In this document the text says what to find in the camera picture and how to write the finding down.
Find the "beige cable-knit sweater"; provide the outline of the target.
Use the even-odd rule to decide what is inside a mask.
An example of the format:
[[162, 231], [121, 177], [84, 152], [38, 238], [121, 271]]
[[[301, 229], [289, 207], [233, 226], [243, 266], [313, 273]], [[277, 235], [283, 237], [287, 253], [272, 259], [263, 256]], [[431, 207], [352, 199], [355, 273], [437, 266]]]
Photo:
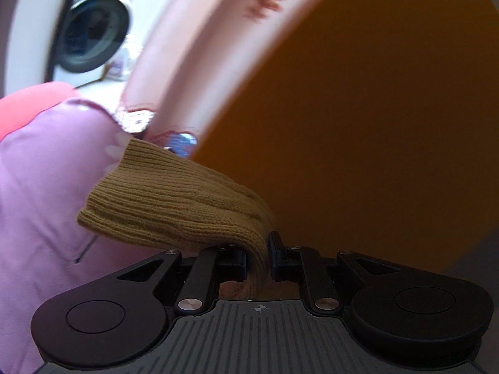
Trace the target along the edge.
[[249, 255], [250, 271], [228, 279], [220, 293], [251, 299], [268, 277], [266, 240], [277, 222], [266, 202], [229, 177], [136, 138], [118, 165], [90, 191], [77, 222], [100, 236], [187, 252], [233, 244]]

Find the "orange headboard panel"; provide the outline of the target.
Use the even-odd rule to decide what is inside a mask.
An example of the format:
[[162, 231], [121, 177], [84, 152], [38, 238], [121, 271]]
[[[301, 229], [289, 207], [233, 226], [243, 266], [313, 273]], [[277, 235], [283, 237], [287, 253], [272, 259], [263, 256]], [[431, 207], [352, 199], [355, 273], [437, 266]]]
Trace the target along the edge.
[[322, 0], [193, 156], [288, 245], [442, 271], [498, 226], [491, 0]]

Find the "pink printed bed sheet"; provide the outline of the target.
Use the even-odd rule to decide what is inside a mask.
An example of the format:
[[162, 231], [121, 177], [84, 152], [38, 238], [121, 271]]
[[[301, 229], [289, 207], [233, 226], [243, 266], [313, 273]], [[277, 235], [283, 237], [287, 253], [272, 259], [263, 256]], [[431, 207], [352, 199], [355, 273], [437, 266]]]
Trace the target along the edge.
[[2, 98], [2, 372], [41, 366], [31, 318], [46, 300], [158, 253], [77, 222], [89, 192], [131, 140], [106, 109], [62, 82]]

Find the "pink floral pillow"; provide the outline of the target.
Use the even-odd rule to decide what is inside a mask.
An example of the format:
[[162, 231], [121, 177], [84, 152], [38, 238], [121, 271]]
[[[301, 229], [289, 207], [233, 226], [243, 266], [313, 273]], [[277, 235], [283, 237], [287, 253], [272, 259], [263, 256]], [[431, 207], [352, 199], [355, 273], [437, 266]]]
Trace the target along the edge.
[[161, 147], [204, 138], [269, 52], [321, 0], [171, 0], [135, 63], [117, 118]]

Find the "white washing machine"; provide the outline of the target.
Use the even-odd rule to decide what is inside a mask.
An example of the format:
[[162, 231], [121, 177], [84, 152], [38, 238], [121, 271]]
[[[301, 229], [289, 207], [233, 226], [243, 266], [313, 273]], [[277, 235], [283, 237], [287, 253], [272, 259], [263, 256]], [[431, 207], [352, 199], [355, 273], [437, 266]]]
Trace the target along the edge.
[[53, 33], [45, 81], [76, 88], [104, 77], [123, 46], [142, 46], [170, 0], [66, 0]]

